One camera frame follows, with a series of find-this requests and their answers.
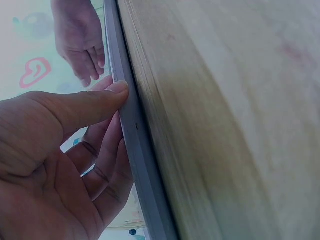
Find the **fingernail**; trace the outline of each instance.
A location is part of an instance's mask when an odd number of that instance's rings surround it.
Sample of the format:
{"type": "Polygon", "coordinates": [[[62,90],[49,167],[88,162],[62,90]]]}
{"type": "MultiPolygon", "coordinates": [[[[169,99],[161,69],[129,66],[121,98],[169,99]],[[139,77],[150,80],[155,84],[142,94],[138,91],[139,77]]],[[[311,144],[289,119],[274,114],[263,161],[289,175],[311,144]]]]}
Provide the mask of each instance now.
{"type": "Polygon", "coordinates": [[[104,68],[105,64],[102,61],[98,61],[98,65],[100,68],[104,68]]]}
{"type": "Polygon", "coordinates": [[[115,94],[120,94],[128,89],[128,83],[126,81],[117,81],[110,85],[106,91],[111,91],[115,94]]]}
{"type": "Polygon", "coordinates": [[[86,79],[80,79],[80,81],[85,88],[90,86],[89,81],[87,81],[86,79]]]}

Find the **play mat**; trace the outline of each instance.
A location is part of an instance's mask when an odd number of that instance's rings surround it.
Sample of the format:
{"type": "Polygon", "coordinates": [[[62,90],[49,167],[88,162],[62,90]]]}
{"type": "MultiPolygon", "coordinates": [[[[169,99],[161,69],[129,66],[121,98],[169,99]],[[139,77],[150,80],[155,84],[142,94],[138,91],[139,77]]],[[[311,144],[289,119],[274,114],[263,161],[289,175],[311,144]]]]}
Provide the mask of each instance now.
{"type": "MultiPolygon", "coordinates": [[[[104,29],[103,2],[94,0],[93,5],[104,29]]],[[[50,0],[4,1],[0,3],[0,14],[0,100],[29,91],[68,94],[84,90],[71,67],[56,52],[50,0]]],[[[105,72],[105,75],[109,73],[107,66],[105,72]]],[[[72,147],[83,133],[84,130],[76,133],[61,149],[66,151],[72,147]]],[[[144,226],[133,188],[126,207],[108,229],[130,230],[144,226]]]]}

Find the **heart shape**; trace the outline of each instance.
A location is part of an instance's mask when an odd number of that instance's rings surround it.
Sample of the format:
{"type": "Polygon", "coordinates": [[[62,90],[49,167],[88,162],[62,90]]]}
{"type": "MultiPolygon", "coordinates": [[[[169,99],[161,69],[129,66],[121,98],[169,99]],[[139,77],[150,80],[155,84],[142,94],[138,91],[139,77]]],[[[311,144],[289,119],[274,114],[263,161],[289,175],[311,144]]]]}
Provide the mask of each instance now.
{"type": "Polygon", "coordinates": [[[47,76],[52,71],[50,63],[44,57],[36,57],[34,59],[29,60],[25,64],[24,69],[25,69],[25,74],[20,78],[20,88],[22,88],[22,89],[27,89],[27,88],[31,87],[32,85],[39,82],[41,79],[43,79],[45,76],[47,76]],[[45,67],[45,72],[42,75],[38,76],[41,72],[41,65],[37,64],[36,65],[36,73],[33,75],[33,77],[34,78],[36,78],[37,76],[38,77],[30,83],[25,83],[26,77],[32,75],[32,73],[33,73],[33,70],[30,68],[30,64],[32,62],[36,62],[36,61],[39,61],[43,64],[43,66],[45,67]]]}

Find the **gray trim strip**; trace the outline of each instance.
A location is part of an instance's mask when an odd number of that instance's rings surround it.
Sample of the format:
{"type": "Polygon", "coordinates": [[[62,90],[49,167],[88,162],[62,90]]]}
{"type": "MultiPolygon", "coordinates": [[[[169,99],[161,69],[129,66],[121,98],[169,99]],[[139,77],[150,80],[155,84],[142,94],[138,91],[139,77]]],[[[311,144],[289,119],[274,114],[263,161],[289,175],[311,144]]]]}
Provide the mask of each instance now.
{"type": "Polygon", "coordinates": [[[163,188],[147,124],[143,118],[116,0],[104,0],[109,65],[115,82],[126,80],[129,99],[120,110],[122,130],[135,186],[153,240],[177,240],[178,234],[163,188]]]}

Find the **finger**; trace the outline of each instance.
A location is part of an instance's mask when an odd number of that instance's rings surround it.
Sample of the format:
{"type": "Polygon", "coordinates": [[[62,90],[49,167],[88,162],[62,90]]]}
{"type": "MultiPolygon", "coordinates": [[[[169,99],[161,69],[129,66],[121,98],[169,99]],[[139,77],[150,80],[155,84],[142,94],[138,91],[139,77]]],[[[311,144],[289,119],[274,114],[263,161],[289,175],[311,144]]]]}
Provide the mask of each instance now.
{"type": "MultiPolygon", "coordinates": [[[[96,85],[94,85],[92,88],[90,88],[90,91],[103,91],[107,89],[111,84],[113,83],[112,75],[106,76],[101,81],[99,81],[96,85]]],[[[61,145],[64,144],[69,138],[75,134],[76,131],[67,133],[61,142],[61,145]]]]}
{"type": "Polygon", "coordinates": [[[91,83],[90,72],[87,69],[85,59],[88,57],[87,51],[67,51],[65,59],[71,65],[74,75],[76,75],[84,87],[88,87],[91,83]]]}
{"type": "Polygon", "coordinates": [[[72,160],[80,175],[96,162],[110,122],[111,119],[108,119],[90,126],[82,141],[65,153],[72,160]]]}
{"type": "Polygon", "coordinates": [[[83,61],[85,63],[86,68],[88,69],[88,71],[90,73],[90,76],[94,80],[98,80],[99,74],[97,73],[95,64],[94,64],[93,60],[91,59],[91,56],[88,51],[86,51],[86,55],[83,56],[83,61]]]}
{"type": "Polygon", "coordinates": [[[118,147],[123,138],[119,114],[116,113],[106,131],[99,157],[94,168],[82,177],[92,200],[95,200],[110,183],[118,155],[118,147]]]}
{"type": "Polygon", "coordinates": [[[95,67],[96,72],[97,72],[99,75],[104,74],[104,73],[105,73],[105,70],[104,70],[103,68],[101,68],[101,67],[99,66],[99,64],[98,64],[98,56],[97,56],[97,52],[96,52],[95,48],[94,48],[94,47],[89,48],[89,49],[88,49],[88,53],[89,53],[89,55],[90,55],[90,57],[91,57],[91,59],[92,59],[92,62],[93,62],[93,64],[94,64],[94,67],[95,67]]]}
{"type": "Polygon", "coordinates": [[[104,227],[107,227],[126,205],[133,183],[125,141],[122,139],[111,183],[93,201],[104,227]]]}
{"type": "Polygon", "coordinates": [[[103,42],[101,42],[94,49],[95,49],[95,52],[96,52],[96,55],[97,55],[98,65],[99,65],[100,68],[103,69],[104,66],[105,66],[105,61],[106,61],[105,48],[104,48],[103,42]]]}
{"type": "Polygon", "coordinates": [[[16,121],[24,121],[20,128],[12,129],[12,134],[22,135],[19,141],[23,141],[29,137],[29,133],[32,136],[32,141],[28,141],[30,149],[24,142],[21,147],[30,152],[34,160],[43,160],[60,146],[64,135],[111,118],[125,103],[128,95],[128,85],[123,81],[112,84],[105,91],[76,94],[25,93],[10,101],[12,104],[8,106],[21,109],[16,121]],[[39,151],[31,152],[33,146],[39,146],[39,151]]]}

